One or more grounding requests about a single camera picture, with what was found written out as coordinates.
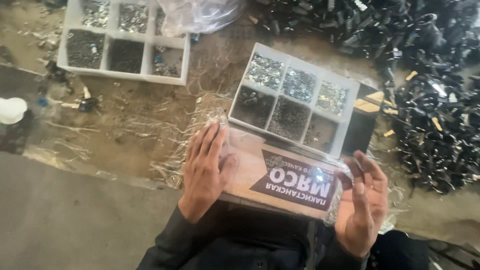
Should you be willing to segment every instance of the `plastic bag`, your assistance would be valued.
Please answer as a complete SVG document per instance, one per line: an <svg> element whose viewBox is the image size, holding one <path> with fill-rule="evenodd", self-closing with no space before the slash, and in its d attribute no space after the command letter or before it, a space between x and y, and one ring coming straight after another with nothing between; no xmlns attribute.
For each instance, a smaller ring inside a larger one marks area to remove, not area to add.
<svg viewBox="0 0 480 270"><path fill-rule="evenodd" d="M166 17L162 33L176 37L184 33L213 33L240 17L243 0L157 0Z"/></svg>

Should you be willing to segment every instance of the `person's right hand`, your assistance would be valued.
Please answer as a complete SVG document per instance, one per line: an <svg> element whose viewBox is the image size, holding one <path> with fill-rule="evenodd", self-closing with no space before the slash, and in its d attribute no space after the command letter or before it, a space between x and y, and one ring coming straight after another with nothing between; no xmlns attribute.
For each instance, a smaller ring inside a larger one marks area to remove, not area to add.
<svg viewBox="0 0 480 270"><path fill-rule="evenodd" d="M343 172L336 172L343 186L338 207L335 231L338 242L349 253L364 258L377 239L388 211L388 178L377 163L369 160L361 151L355 151L355 161L345 158L352 180Z"/></svg>

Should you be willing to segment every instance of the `hand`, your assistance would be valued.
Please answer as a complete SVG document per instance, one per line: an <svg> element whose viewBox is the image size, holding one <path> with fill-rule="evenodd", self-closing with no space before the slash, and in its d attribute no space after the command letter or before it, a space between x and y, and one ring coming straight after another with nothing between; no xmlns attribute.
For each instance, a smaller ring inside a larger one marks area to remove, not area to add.
<svg viewBox="0 0 480 270"><path fill-rule="evenodd" d="M218 122L207 124L192 137L187 148L183 168L185 192L180 198L179 209L190 223L198 222L236 173L236 156L229 155L219 162L226 135L226 126L220 128Z"/></svg>
<svg viewBox="0 0 480 270"><path fill-rule="evenodd" d="M353 154L363 172L351 158L345 158L352 180L336 172L343 194L338 207L335 231L339 243L352 255L363 258L377 240L377 234L388 211L388 178L377 163L357 150Z"/></svg>

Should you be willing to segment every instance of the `dark brown label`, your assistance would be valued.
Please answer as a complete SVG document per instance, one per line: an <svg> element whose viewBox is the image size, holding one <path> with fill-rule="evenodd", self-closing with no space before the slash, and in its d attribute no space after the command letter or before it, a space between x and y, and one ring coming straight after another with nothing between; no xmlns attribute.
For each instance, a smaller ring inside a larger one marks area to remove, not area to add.
<svg viewBox="0 0 480 270"><path fill-rule="evenodd" d="M319 210L328 210L335 192L332 172L262 149L267 174L250 189Z"/></svg>

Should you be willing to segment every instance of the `grey floor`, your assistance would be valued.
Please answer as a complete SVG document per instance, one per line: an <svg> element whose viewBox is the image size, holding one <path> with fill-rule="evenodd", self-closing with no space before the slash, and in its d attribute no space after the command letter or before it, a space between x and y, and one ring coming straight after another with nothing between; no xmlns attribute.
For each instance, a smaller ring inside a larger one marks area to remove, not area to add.
<svg viewBox="0 0 480 270"><path fill-rule="evenodd" d="M0 269L135 269L180 196L0 153Z"/></svg>

